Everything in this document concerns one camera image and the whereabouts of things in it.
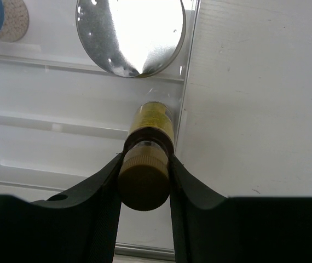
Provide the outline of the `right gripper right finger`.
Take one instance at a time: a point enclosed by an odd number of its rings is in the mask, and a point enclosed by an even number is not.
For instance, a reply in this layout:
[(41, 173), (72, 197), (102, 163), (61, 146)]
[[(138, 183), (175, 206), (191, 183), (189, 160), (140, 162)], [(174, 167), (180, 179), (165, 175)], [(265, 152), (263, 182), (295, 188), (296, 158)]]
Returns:
[(312, 262), (312, 197), (224, 197), (170, 158), (177, 262)]

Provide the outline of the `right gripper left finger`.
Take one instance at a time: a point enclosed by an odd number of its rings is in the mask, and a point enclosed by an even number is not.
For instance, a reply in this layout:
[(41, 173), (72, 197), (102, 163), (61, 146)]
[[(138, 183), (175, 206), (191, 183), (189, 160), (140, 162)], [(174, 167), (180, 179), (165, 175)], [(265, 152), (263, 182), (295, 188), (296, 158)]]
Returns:
[(26, 202), (0, 195), (0, 262), (112, 262), (122, 155), (66, 191)]

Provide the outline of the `small yellow bottle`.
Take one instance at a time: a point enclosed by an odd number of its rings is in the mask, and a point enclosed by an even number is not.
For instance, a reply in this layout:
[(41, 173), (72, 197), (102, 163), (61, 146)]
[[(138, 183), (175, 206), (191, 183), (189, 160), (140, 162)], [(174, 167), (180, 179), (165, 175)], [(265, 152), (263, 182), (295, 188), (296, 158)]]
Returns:
[(123, 164), (117, 178), (120, 198), (127, 207), (150, 211), (167, 200), (174, 139), (169, 108), (156, 101), (141, 105), (124, 143)]

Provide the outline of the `tall jar silver lid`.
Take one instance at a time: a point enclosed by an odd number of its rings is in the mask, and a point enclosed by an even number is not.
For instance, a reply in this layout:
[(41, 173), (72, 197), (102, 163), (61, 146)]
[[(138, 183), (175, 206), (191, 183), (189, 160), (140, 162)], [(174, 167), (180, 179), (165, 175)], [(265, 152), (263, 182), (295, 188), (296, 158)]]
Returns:
[(0, 41), (16, 42), (26, 34), (30, 23), (24, 1), (0, 0)]
[(76, 28), (89, 58), (123, 78), (166, 69), (186, 35), (182, 1), (78, 1)]

